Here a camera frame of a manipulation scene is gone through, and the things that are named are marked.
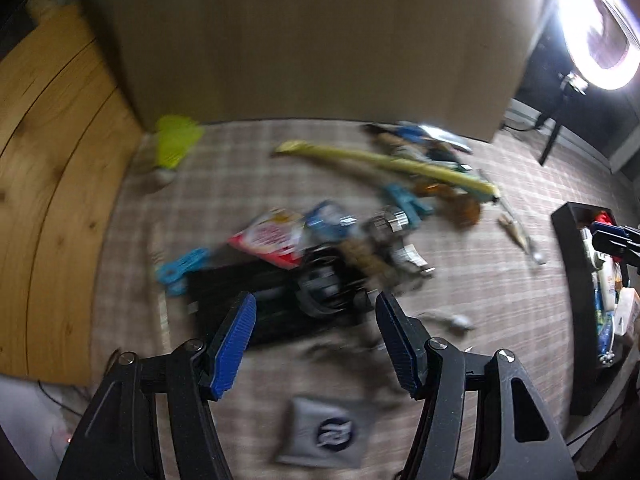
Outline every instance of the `teal clip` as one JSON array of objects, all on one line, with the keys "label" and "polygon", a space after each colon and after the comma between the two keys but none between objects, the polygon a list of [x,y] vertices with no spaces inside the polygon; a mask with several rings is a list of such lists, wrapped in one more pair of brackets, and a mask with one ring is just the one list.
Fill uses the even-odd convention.
[{"label": "teal clip", "polygon": [[190,270],[200,270],[211,256],[211,252],[199,247],[186,253],[177,260],[164,264],[156,270],[156,280],[166,286],[169,296],[180,296],[187,291],[184,273]]},{"label": "teal clip", "polygon": [[384,189],[394,203],[404,211],[410,227],[417,228],[425,216],[433,214],[433,207],[424,205],[417,196],[399,184],[389,184]]}]

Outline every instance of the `red object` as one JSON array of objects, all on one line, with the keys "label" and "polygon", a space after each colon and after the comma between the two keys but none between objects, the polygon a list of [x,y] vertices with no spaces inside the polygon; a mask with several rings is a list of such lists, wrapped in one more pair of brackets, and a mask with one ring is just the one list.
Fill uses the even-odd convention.
[{"label": "red object", "polygon": [[596,215],[595,221],[601,222],[603,224],[614,225],[613,221],[611,220],[611,217],[606,211],[600,211]]},{"label": "red object", "polygon": [[272,209],[255,219],[247,229],[229,238],[227,243],[270,264],[293,269],[302,259],[298,244],[304,225],[305,218],[301,214]]}]

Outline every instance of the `yellow-green object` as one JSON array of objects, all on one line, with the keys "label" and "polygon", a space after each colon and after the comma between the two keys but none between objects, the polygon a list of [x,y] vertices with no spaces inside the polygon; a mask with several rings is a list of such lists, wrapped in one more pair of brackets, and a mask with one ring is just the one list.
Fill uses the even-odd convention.
[{"label": "yellow-green object", "polygon": [[407,158],[382,155],[380,153],[366,152],[364,150],[347,150],[328,144],[313,144],[304,140],[286,140],[275,149],[275,153],[284,155],[305,155],[318,158],[346,158],[360,160],[372,164],[384,170],[399,171],[420,176],[426,176],[442,182],[448,182],[454,186],[471,192],[482,202],[495,201],[500,198],[500,190],[491,182],[471,176],[467,173],[448,170],[436,164],[417,162]]},{"label": "yellow-green object", "polygon": [[180,115],[163,115],[156,122],[156,166],[174,170],[204,129],[196,121]]}]

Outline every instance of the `plaid carpet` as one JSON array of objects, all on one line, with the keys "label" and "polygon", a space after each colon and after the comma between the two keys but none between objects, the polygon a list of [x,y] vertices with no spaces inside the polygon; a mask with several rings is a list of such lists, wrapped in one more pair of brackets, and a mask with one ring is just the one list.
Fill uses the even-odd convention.
[{"label": "plaid carpet", "polygon": [[[206,130],[170,186],[148,192],[145,171],[150,153],[152,157],[148,139],[123,183],[95,288],[92,363],[97,379],[116,347],[141,356],[159,352],[158,323],[146,284],[145,243],[151,222],[161,222],[166,256],[173,259],[198,246],[215,250],[272,206],[306,212],[321,200],[333,198],[366,219],[382,205],[378,186],[386,176],[372,178],[368,173],[336,171],[302,158],[270,157],[271,150],[286,139],[366,148],[369,140],[356,123],[274,120],[218,124]],[[437,308],[469,316],[477,328],[465,338],[452,336],[436,323],[429,323],[428,330],[447,337],[460,349],[473,346],[477,353],[512,349],[562,424],[571,389],[572,329],[564,267],[550,214],[572,201],[610,207],[620,223],[636,225],[638,215],[630,189],[600,165],[563,146],[556,146],[546,166],[540,168],[536,157],[543,139],[538,134],[527,135],[527,142],[505,132],[499,132],[491,144],[471,140],[474,154],[463,158],[474,168],[484,169],[502,189],[548,263],[532,265],[510,241],[497,224],[496,206],[485,205],[480,223],[466,232],[434,215],[410,241],[436,267],[436,275],[420,291],[399,301],[409,315]],[[177,346],[193,328],[179,300],[171,301],[169,309],[172,343]],[[367,396],[365,383],[352,370],[304,358],[305,350],[315,342],[249,352],[234,388],[212,405],[235,478],[389,480],[402,468],[421,409],[421,403],[408,396],[397,409],[380,413],[361,470],[308,470],[273,463],[293,395]],[[388,372],[389,364],[381,362],[373,374],[384,377]],[[475,396],[469,395],[458,455],[462,472],[472,451],[474,429],[467,416],[475,413],[475,404]],[[162,403],[159,426],[163,450],[170,456]],[[177,477],[170,462],[166,464],[168,479]]]}]

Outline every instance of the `metal screw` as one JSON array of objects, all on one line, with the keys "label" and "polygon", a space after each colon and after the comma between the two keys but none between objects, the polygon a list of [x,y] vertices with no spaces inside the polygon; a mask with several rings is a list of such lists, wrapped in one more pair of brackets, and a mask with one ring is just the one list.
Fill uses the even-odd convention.
[{"label": "metal screw", "polygon": [[118,357],[119,364],[125,366],[132,364],[135,360],[136,355],[133,352],[124,352],[124,354],[121,354],[120,357]]},{"label": "metal screw", "polygon": [[199,339],[189,339],[184,344],[184,349],[187,352],[199,352],[200,350],[202,350],[203,346],[204,346],[204,343]]},{"label": "metal screw", "polygon": [[516,356],[513,355],[513,352],[511,350],[502,349],[498,351],[498,354],[507,359],[507,361],[510,363],[513,363],[516,360]]},{"label": "metal screw", "polygon": [[444,338],[432,337],[431,339],[429,339],[429,346],[434,350],[444,350],[447,346],[449,346],[449,343]]}]

